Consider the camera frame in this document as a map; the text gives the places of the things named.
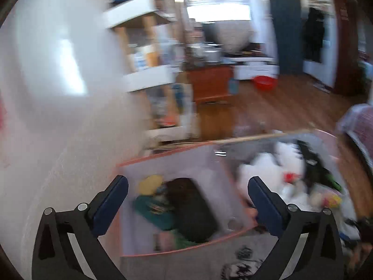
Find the teal round cushion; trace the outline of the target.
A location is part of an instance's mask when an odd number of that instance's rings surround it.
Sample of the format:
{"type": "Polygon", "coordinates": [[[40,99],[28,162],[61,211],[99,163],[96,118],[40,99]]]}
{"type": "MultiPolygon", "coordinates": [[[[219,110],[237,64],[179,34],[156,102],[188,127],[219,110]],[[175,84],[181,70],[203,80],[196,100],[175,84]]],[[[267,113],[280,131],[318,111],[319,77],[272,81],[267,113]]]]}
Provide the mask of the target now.
{"type": "Polygon", "coordinates": [[[162,231],[174,229],[175,220],[172,209],[152,196],[139,195],[133,201],[134,210],[149,223],[162,231]]]}

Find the red plastic basin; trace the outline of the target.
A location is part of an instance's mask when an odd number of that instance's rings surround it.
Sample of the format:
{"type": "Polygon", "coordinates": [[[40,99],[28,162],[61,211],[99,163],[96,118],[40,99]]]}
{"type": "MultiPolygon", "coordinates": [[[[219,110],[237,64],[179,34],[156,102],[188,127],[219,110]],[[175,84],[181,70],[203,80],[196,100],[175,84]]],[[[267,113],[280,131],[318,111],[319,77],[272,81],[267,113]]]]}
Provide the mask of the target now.
{"type": "Polygon", "coordinates": [[[272,89],[275,88],[275,86],[277,86],[278,79],[269,77],[269,76],[260,75],[260,76],[254,77],[253,82],[254,82],[255,87],[258,90],[271,91],[272,89]]]}

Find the black garment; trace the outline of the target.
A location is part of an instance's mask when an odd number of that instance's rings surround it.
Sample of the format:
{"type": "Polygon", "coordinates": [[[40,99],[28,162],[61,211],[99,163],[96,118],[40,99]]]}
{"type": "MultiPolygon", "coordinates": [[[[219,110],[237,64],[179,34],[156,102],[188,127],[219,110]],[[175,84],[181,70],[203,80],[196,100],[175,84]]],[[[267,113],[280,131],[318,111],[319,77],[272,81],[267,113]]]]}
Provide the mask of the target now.
{"type": "Polygon", "coordinates": [[[166,198],[173,208],[175,228],[186,240],[205,243],[217,232],[218,222],[192,179],[168,181],[166,198]]]}

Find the wooden shelf rack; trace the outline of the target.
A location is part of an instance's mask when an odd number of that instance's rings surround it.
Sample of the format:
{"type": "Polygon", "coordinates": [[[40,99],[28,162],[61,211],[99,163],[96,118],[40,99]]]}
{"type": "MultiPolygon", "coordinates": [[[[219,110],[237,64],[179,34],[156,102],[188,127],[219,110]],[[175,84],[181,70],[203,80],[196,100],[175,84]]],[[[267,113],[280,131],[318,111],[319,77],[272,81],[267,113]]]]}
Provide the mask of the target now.
{"type": "Polygon", "coordinates": [[[106,28],[120,41],[128,74],[126,90],[145,112],[152,144],[178,143],[193,135],[192,86],[183,71],[184,45],[174,0],[108,0],[106,28]]]}

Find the orange wooden cabinet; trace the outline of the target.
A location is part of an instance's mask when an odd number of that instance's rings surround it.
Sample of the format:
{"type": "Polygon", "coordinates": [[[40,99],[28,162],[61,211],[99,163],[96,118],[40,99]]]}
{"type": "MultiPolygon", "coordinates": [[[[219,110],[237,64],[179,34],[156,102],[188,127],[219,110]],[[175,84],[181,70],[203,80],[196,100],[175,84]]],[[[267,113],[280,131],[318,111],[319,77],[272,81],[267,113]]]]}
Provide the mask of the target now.
{"type": "Polygon", "coordinates": [[[231,65],[219,64],[193,68],[186,72],[192,85],[193,101],[196,104],[226,101],[231,97],[229,81],[233,78],[231,65]]]}

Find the white plush toy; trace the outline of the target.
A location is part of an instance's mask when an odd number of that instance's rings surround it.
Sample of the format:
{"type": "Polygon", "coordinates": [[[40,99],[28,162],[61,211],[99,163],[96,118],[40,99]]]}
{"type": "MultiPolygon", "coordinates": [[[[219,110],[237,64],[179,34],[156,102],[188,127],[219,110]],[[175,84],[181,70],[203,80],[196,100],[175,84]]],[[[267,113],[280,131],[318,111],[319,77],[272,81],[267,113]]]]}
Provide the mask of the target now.
{"type": "Polygon", "coordinates": [[[258,176],[270,191],[277,193],[287,204],[311,211],[308,203],[305,160],[297,144],[276,142],[274,153],[261,152],[250,164],[241,164],[237,170],[236,188],[249,206],[253,205],[247,190],[249,180],[258,176]]]}

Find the yellow black striped cloth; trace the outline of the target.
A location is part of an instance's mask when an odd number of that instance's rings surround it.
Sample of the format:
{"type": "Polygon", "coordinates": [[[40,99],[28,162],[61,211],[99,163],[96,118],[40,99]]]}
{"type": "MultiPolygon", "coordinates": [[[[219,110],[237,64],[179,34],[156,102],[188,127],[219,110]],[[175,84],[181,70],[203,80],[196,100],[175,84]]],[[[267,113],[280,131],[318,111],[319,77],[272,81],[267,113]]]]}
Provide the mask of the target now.
{"type": "Polygon", "coordinates": [[[163,184],[161,175],[150,175],[138,183],[138,194],[151,196],[157,192],[157,189],[163,184]]]}

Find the grey blanket with emblem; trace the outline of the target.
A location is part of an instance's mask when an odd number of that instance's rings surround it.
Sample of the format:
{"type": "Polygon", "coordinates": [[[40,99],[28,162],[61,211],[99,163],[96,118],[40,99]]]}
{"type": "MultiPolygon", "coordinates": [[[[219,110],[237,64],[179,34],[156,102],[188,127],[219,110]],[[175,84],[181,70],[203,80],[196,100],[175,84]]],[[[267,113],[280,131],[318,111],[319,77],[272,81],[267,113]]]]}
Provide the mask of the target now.
{"type": "Polygon", "coordinates": [[[277,242],[251,230],[235,238],[168,255],[122,258],[126,279],[251,279],[277,242]]]}

